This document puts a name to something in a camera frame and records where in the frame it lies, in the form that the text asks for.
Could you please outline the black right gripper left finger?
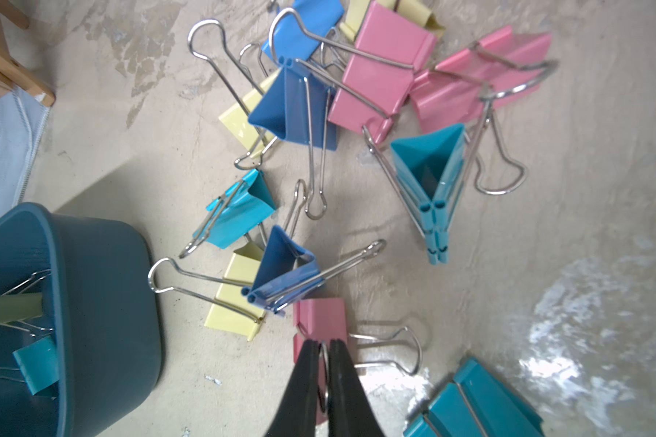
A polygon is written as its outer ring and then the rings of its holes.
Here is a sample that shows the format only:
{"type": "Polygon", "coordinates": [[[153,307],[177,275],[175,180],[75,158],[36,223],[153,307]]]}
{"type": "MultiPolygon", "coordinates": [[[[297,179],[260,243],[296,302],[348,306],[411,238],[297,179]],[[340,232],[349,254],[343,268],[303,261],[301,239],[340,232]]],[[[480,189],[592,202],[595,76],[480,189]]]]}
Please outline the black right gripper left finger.
{"type": "Polygon", "coordinates": [[[315,436],[320,343],[306,340],[265,436],[315,436]]]}

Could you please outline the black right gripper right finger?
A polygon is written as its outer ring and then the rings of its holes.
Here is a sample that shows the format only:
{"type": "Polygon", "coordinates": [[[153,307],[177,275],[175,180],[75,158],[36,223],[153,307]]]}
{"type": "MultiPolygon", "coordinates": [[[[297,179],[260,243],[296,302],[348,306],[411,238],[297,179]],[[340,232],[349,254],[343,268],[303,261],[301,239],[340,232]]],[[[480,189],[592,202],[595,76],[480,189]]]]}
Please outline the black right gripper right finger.
{"type": "Polygon", "coordinates": [[[328,428],[330,436],[384,437],[342,340],[328,346],[328,428]]]}

